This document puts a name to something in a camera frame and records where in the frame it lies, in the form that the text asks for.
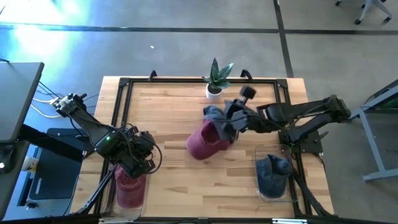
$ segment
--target wooden tabletop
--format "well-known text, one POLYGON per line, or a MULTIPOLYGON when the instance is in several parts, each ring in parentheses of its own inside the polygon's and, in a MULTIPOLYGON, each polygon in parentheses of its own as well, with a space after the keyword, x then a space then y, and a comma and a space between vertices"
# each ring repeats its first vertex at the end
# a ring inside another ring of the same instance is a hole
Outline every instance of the wooden tabletop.
MULTIPOLYGON (((95 117, 111 123, 120 77, 104 77, 95 117)), ((304 81, 288 78, 292 104, 308 101, 304 81)), ((143 217, 293 217, 291 203, 269 203, 256 192, 254 150, 258 145, 278 145, 277 133, 257 134, 246 131, 227 151, 204 161, 195 160, 186 150, 185 141, 202 124, 202 109, 207 105, 224 108, 223 100, 240 98, 243 84, 234 84, 223 99, 210 102, 203 83, 135 83, 132 89, 128 123, 140 131, 148 130, 163 153, 161 168, 149 175, 143 217)), ((275 102, 271 85, 253 84, 257 91, 248 107, 275 102)), ((124 105, 124 91, 121 105, 124 105)), ((155 153, 155 163, 159 153, 155 153)), ((307 185, 326 210, 333 213, 323 166, 317 157, 303 154, 307 185)), ((77 211, 92 194, 100 180, 103 159, 92 154, 83 161, 71 211, 77 211)))

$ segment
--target white pot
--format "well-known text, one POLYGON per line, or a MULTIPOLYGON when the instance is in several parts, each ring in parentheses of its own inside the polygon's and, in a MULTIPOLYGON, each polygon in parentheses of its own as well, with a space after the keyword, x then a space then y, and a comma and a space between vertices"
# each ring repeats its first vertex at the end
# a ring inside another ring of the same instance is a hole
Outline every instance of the white pot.
POLYGON ((221 94, 223 93, 223 90, 221 90, 221 92, 219 92, 217 94, 212 94, 212 93, 209 92, 208 88, 209 88, 209 84, 207 84, 207 86, 206 86, 206 97, 209 100, 219 100, 219 99, 221 99, 221 94))

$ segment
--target concrete floor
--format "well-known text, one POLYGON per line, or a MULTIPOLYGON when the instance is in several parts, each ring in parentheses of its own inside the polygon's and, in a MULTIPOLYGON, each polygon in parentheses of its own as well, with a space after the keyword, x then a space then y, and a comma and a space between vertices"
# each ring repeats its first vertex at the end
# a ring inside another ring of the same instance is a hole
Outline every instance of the concrete floor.
MULTIPOLYGON (((370 10, 360 26, 354 25, 362 1, 345 1, 340 7, 334 5, 334 0, 279 2, 286 29, 398 29, 395 19, 381 25, 385 15, 376 8, 370 10)), ((398 15, 397 1, 387 1, 386 6, 398 15)), ((1 21, 113 27, 278 28, 273 0, 20 0, 4 9, 1 21)), ((289 34, 287 45, 294 77, 305 79, 310 100, 337 94, 354 110, 398 78, 397 39, 396 35, 289 34)), ((220 64, 235 62, 232 76, 238 76, 243 68, 255 77, 287 76, 279 34, 61 32, 21 26, 0 30, 0 49, 0 58, 43 61, 41 81, 53 91, 85 92, 89 96, 99 92, 105 75, 148 76, 151 70, 159 75, 207 75, 213 57, 220 64)), ((47 114, 55 114, 49 106, 38 106, 47 114)), ((41 131, 70 128, 68 120, 43 118, 34 110, 29 111, 26 123, 41 131)), ((398 222, 398 178, 369 184, 362 181, 363 174, 377 168, 361 123, 330 124, 322 130, 330 132, 322 143, 336 214, 398 222)), ((397 149, 390 150, 388 166, 398 167, 398 154, 394 152, 397 149)), ((62 212, 67 204, 54 203, 62 212)))

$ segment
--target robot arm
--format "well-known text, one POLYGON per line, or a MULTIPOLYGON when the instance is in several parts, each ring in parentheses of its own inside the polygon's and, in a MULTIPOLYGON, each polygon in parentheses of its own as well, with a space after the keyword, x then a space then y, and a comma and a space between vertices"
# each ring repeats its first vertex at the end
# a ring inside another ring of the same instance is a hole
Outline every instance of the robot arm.
POLYGON ((344 101, 336 95, 297 105, 271 103, 258 106, 257 111, 254 111, 245 104, 248 99, 254 98, 256 91, 250 86, 244 86, 240 94, 243 96, 242 100, 235 99, 225 103, 226 121, 223 127, 227 132, 238 130, 243 133, 248 129, 257 133, 270 133, 286 129, 289 142, 296 143, 322 126, 328 123, 342 123, 351 115, 344 101), (315 117, 301 126, 295 126, 299 119, 308 116, 315 117))
POLYGON ((155 144, 152 135, 147 131, 139 133, 135 126, 125 130, 100 123, 87 113, 85 96, 71 93, 57 98, 53 106, 60 115, 73 119, 87 132, 99 155, 112 165, 119 164, 133 179, 155 168, 152 159, 146 160, 155 144))

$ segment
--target potted plant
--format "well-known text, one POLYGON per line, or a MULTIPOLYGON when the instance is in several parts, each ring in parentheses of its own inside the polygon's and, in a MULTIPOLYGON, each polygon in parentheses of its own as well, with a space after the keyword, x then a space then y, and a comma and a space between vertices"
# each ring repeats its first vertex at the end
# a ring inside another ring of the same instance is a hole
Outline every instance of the potted plant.
POLYGON ((210 78, 202 77, 202 79, 207 82, 206 97, 209 100, 220 99, 223 90, 231 85, 226 78, 231 73, 233 65, 234 63, 231 63, 221 70, 218 70, 217 59, 214 58, 213 64, 211 65, 210 78))

